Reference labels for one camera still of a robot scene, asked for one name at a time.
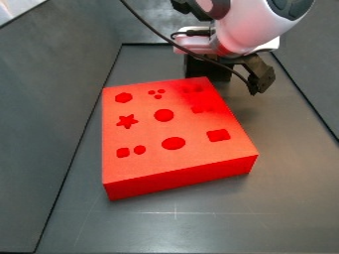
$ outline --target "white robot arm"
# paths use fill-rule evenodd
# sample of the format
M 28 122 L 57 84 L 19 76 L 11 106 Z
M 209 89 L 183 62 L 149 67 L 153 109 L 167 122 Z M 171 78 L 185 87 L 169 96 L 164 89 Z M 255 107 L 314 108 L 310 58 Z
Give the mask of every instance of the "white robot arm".
M 314 4 L 314 0 L 171 1 L 181 13 L 192 12 L 200 21 L 213 21 L 211 27 L 181 28 L 175 33 L 176 43 L 197 54 L 223 58 L 278 49 L 279 36 L 295 26 Z

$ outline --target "red block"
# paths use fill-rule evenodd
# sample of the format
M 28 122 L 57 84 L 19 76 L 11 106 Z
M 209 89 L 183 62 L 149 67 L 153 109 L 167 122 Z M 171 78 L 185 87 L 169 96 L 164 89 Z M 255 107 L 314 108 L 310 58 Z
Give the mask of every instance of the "red block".
M 204 77 L 105 88 L 101 108 L 111 200 L 251 171 L 256 148 Z

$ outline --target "gray surface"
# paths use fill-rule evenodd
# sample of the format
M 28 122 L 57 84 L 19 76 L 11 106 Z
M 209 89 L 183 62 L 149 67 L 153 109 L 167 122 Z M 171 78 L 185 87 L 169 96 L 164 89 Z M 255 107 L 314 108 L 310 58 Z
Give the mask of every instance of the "gray surface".
M 125 2 L 168 38 L 181 27 L 209 24 L 197 21 L 191 13 L 184 15 L 173 10 L 171 0 L 127 0 Z M 115 5 L 111 18 L 121 41 L 127 44 L 164 43 L 137 21 L 119 1 L 116 1 Z
M 49 1 L 0 30 L 0 252 L 43 233 L 120 48 L 107 7 Z
M 339 139 L 339 1 L 316 1 L 274 53 Z
M 39 253 L 338 252 L 338 143 L 271 55 L 276 83 L 219 84 L 260 152 L 247 175 L 116 202 L 100 183 L 100 104 Z M 181 77 L 168 47 L 123 47 L 109 85 Z

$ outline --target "gray table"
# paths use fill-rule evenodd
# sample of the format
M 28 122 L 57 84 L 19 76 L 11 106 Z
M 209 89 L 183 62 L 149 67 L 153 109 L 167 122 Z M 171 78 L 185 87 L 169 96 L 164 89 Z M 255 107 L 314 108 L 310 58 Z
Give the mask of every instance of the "gray table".
M 270 54 L 276 82 L 251 97 L 216 83 L 260 152 L 254 171 L 111 202 L 100 183 L 100 102 L 87 125 L 40 253 L 338 252 L 339 149 Z M 165 46 L 124 46 L 107 86 L 180 78 Z

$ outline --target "black cable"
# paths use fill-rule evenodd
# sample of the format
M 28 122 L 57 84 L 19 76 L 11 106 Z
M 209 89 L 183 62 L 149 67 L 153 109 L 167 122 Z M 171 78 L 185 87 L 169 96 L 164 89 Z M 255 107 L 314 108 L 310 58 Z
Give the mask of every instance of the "black cable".
M 175 40 L 175 37 L 179 36 L 179 35 L 187 35 L 187 33 L 185 32 L 175 32 L 171 35 L 171 39 Z
M 203 60 L 205 62 L 208 62 L 209 64 L 213 64 L 221 68 L 224 68 L 225 70 L 231 71 L 232 74 L 244 82 L 244 84 L 247 86 L 252 86 L 250 84 L 250 82 L 247 81 L 247 79 L 240 75 L 240 73 L 238 71 L 235 71 L 234 69 L 231 69 L 229 67 L 224 66 L 223 64 L 209 60 L 208 58 L 200 56 L 199 54 L 191 52 L 189 50 L 187 50 L 184 47 L 181 47 L 180 45 L 177 45 L 175 42 L 172 42 L 165 36 L 163 36 L 157 30 L 145 22 L 145 20 L 139 16 L 139 14 L 133 11 L 133 9 L 131 8 L 131 6 L 125 3 L 124 0 L 120 0 L 121 4 L 124 5 L 124 7 L 128 9 L 128 11 L 132 13 L 132 15 L 135 16 L 135 18 L 143 23 L 143 25 L 168 43 L 171 44 L 173 47 L 176 47 L 180 51 L 183 51 L 184 53 L 187 53 L 188 55 L 191 55 L 193 58 Z
M 185 36 L 205 36 L 205 37 L 211 37 L 211 30 L 187 30 L 185 32 L 175 32 L 171 35 L 171 39 L 175 40 L 175 37 L 177 35 L 185 35 Z

